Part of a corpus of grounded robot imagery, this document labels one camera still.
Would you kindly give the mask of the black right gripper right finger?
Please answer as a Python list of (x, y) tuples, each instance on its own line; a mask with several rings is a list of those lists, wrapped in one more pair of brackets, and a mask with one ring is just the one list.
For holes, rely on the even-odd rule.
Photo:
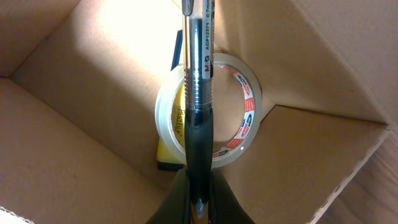
[(255, 224), (235, 197), (222, 172), (213, 169), (210, 175), (210, 223)]

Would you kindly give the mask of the clear tape roll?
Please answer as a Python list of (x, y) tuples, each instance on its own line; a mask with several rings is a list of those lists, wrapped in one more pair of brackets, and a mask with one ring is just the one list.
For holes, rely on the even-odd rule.
[(214, 65), (229, 71), (240, 83), (244, 94), (244, 116), (239, 129), (225, 146), (212, 155), (212, 167), (219, 168), (240, 157), (253, 142), (262, 120), (262, 91), (255, 74), (240, 59), (215, 53)]

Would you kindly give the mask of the yellow highlighter with dark cap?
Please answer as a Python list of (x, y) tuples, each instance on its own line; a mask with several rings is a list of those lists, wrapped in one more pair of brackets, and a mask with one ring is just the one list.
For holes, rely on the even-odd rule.
[(156, 160), (160, 170), (176, 171), (185, 161), (185, 99), (183, 72), (183, 34), (175, 39), (170, 73), (158, 91), (155, 102), (155, 124), (159, 134)]

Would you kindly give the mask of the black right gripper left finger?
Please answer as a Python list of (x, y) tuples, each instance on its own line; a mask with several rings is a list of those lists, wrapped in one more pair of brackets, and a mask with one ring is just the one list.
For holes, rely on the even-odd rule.
[(190, 184), (186, 169), (180, 169), (172, 187), (147, 224), (190, 223)]

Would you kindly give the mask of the black gel pen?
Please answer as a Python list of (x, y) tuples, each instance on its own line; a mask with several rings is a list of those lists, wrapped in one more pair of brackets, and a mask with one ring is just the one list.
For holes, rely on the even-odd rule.
[(195, 219), (207, 223), (213, 153), (213, 0), (182, 0), (185, 154)]

